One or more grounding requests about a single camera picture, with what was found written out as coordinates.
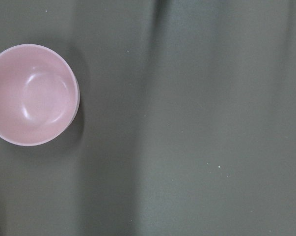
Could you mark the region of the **pink bowl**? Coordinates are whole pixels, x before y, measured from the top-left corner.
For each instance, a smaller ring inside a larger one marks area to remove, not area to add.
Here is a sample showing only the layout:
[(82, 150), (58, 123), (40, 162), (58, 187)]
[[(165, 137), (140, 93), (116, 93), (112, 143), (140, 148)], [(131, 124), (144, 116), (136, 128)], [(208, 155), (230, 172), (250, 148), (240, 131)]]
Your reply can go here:
[(47, 143), (73, 122), (80, 88), (65, 59), (36, 44), (0, 53), (0, 138), (19, 146)]

